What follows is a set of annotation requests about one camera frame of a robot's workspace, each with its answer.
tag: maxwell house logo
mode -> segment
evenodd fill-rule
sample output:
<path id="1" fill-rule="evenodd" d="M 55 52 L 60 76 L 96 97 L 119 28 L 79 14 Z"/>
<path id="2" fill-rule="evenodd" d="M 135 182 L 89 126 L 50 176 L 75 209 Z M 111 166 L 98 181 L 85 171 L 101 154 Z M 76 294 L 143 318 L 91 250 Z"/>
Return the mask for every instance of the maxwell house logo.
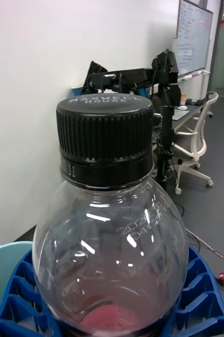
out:
<path id="1" fill-rule="evenodd" d="M 140 96 L 99 96 L 99 97 L 92 97 L 89 98 L 83 97 L 83 98 L 72 98 L 69 100 L 69 103 L 71 102 L 84 102 L 84 103 L 109 103 L 109 102 L 128 102 L 128 101 L 142 101 L 142 98 Z"/>

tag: clear plastic bottle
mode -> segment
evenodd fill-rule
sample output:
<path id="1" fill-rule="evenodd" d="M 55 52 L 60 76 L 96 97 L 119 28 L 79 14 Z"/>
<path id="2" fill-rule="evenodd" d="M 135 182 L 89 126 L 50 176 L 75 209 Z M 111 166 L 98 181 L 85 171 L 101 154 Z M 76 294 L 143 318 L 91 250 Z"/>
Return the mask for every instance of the clear plastic bottle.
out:
<path id="1" fill-rule="evenodd" d="M 85 97 L 91 107 L 81 101 Z M 173 201 L 150 177 L 149 100 L 113 94 L 92 95 L 93 101 L 89 97 L 65 100 L 57 108 L 66 181 L 37 224 L 34 274 L 44 301 L 65 331 L 146 335 L 158 329 L 155 323 L 165 319 L 181 292 L 188 263 L 186 232 Z M 68 120 L 65 115 L 75 116 Z M 88 125 L 85 118 L 94 116 L 100 120 Z M 125 134 L 114 121 L 104 125 L 105 118 L 118 118 Z M 134 144 L 128 144 L 132 128 L 137 142 L 132 138 Z M 81 144 L 81 137 L 88 141 Z M 142 145 L 136 152 L 138 142 Z M 121 156 L 123 151 L 135 158 Z M 83 174 L 81 164 L 89 166 L 89 175 Z"/>

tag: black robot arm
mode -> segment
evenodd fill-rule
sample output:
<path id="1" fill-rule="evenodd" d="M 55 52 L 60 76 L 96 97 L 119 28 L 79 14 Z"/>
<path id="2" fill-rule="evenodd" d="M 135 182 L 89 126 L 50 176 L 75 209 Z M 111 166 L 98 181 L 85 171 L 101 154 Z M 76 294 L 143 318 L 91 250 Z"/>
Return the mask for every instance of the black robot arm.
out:
<path id="1" fill-rule="evenodd" d="M 166 49 L 153 59 L 152 68 L 140 68 L 113 72 L 93 73 L 89 76 L 85 93 L 94 90 L 111 89 L 119 93 L 138 94 L 138 89 L 158 86 L 158 97 L 162 106 L 162 126 L 157 137 L 158 167 L 156 181 L 166 188 L 166 171 L 169 160 L 172 159 L 172 116 L 174 108 L 180 104 L 180 89 L 178 86 L 178 66 L 173 52 Z"/>

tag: blue plastic rack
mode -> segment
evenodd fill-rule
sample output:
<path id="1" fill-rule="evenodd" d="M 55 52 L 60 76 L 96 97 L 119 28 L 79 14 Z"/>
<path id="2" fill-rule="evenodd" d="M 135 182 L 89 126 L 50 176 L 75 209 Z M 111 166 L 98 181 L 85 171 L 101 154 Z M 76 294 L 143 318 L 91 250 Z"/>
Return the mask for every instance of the blue plastic rack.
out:
<path id="1" fill-rule="evenodd" d="M 189 248 L 180 298 L 161 337 L 211 337 L 224 333 L 224 303 L 208 265 Z M 0 306 L 0 337 L 63 337 L 37 290 L 32 252 L 15 268 Z"/>

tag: whiteboard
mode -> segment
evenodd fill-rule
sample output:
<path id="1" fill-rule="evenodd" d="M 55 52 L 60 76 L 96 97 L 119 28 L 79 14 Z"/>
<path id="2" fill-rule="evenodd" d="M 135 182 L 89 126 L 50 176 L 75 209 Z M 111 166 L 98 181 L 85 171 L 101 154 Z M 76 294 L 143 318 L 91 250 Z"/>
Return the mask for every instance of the whiteboard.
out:
<path id="1" fill-rule="evenodd" d="M 213 13 L 180 0 L 176 60 L 179 76 L 205 68 Z"/>

